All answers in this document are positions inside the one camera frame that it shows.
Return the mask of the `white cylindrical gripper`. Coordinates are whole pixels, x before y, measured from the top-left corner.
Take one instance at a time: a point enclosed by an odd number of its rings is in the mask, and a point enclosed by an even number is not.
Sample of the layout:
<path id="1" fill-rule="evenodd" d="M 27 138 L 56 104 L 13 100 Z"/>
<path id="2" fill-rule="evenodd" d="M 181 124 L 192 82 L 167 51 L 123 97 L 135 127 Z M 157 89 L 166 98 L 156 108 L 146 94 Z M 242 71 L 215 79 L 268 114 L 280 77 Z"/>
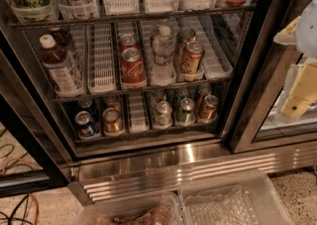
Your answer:
<path id="1" fill-rule="evenodd" d="M 295 44 L 300 17 L 278 32 L 273 41 L 279 45 Z M 299 119 L 317 101 L 317 59 L 309 57 L 305 63 L 293 64 L 284 84 L 284 100 L 280 112 L 288 118 Z"/>

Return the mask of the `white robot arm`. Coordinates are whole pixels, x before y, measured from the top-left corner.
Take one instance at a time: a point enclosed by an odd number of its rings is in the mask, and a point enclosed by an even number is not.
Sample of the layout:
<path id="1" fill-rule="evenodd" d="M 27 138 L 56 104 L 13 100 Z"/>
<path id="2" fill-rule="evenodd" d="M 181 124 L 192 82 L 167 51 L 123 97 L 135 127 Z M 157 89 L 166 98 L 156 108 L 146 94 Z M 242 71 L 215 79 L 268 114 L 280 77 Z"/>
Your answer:
<path id="1" fill-rule="evenodd" d="M 287 71 L 277 111 L 290 119 L 301 118 L 317 101 L 317 0 L 312 0 L 273 41 L 283 46 L 296 46 L 307 59 L 293 64 Z"/>

